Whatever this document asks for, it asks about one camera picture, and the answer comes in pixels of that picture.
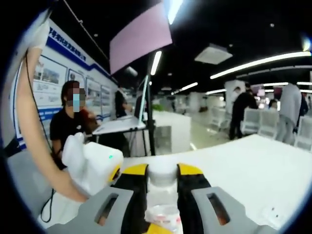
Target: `white wall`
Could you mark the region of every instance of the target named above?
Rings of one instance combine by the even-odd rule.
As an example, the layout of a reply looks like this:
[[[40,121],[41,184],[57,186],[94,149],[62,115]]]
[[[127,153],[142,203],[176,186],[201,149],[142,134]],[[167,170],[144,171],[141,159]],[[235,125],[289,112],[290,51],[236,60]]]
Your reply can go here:
[[[11,116],[17,138],[25,148],[17,121],[15,101],[18,73],[12,85],[10,101]],[[71,40],[56,24],[50,21],[50,34],[47,45],[43,49],[36,67],[34,77],[34,96],[39,108],[39,115],[49,137],[50,122],[53,114],[61,109],[61,89],[64,82],[75,76],[80,86],[85,88],[87,97],[94,95],[94,104],[89,109],[97,115],[97,119],[108,120],[115,114],[115,91],[117,85],[109,80],[104,71],[73,40]]]

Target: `white chair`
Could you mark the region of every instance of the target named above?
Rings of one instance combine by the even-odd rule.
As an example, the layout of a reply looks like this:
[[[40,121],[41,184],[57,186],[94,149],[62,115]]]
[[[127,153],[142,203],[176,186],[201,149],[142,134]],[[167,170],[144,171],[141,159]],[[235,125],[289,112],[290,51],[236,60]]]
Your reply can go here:
[[[261,110],[258,134],[263,137],[275,139],[279,120],[278,111]]]
[[[222,123],[225,120],[225,109],[219,107],[213,107],[210,114],[210,123],[211,125],[217,126],[218,129],[221,129]]]
[[[312,118],[300,117],[298,133],[294,141],[294,147],[312,152]]]
[[[244,120],[241,123],[241,131],[243,134],[254,134],[259,130],[260,110],[246,108],[244,112]]]

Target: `black cable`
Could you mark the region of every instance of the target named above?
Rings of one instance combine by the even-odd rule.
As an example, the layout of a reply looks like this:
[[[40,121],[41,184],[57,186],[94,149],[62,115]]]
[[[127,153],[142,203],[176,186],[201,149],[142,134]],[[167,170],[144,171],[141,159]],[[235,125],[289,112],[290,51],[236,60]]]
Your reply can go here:
[[[27,59],[27,56],[28,56],[28,50],[26,51],[25,61],[26,61],[26,70],[27,70],[29,88],[30,88],[30,91],[31,91],[31,94],[32,94],[32,97],[33,97],[33,100],[34,100],[34,103],[35,103],[35,106],[36,106],[36,110],[37,110],[37,113],[38,113],[38,116],[39,116],[40,123],[41,123],[41,125],[42,125],[42,129],[43,129],[43,132],[44,132],[44,136],[45,136],[45,138],[46,138],[46,140],[47,140],[47,142],[48,142],[48,145],[49,145],[49,147],[50,147],[50,149],[51,149],[52,154],[54,155],[54,154],[55,154],[55,153],[54,153],[54,150],[53,150],[53,148],[52,148],[52,146],[50,145],[50,142],[49,142],[49,140],[48,140],[48,136],[47,136],[47,133],[46,133],[46,131],[45,131],[45,129],[44,129],[44,125],[43,125],[42,119],[41,119],[41,117],[40,117],[39,109],[38,109],[38,106],[37,106],[37,103],[36,103],[36,99],[35,99],[35,96],[34,96],[33,88],[32,88],[31,81],[30,81],[30,77],[29,77],[28,59]],[[51,197],[45,202],[45,204],[43,205],[43,207],[42,207],[42,209],[41,209],[41,212],[40,212],[40,217],[41,217],[41,219],[42,219],[42,212],[43,212],[43,209],[44,209],[45,205],[49,202],[49,200],[51,200],[51,203],[50,203],[50,216],[49,216],[49,218],[48,218],[47,221],[45,221],[45,220],[42,219],[42,221],[45,222],[45,223],[50,222],[50,221],[51,221],[51,218],[52,218],[52,202],[53,202],[53,195],[54,195],[54,193],[55,193],[55,190],[52,189]]]

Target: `human arm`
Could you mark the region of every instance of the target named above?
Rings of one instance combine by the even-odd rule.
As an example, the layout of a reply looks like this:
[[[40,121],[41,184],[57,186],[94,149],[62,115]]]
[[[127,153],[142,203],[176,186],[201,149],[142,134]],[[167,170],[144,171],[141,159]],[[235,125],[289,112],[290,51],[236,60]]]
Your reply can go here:
[[[42,48],[43,46],[30,48],[26,55],[27,60],[25,58],[22,62],[16,96],[20,131],[34,163],[52,187],[70,199],[84,202],[87,198],[75,188],[69,174],[58,169],[54,163],[42,135],[40,119],[30,88]]]

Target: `white shirt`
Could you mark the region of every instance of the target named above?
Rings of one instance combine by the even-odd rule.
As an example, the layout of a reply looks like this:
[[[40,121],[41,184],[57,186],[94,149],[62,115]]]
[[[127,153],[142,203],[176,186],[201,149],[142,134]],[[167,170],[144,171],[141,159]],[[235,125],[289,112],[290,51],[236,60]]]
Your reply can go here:
[[[301,92],[296,85],[288,84],[283,88],[279,113],[289,118],[294,125],[298,122],[301,98]]]

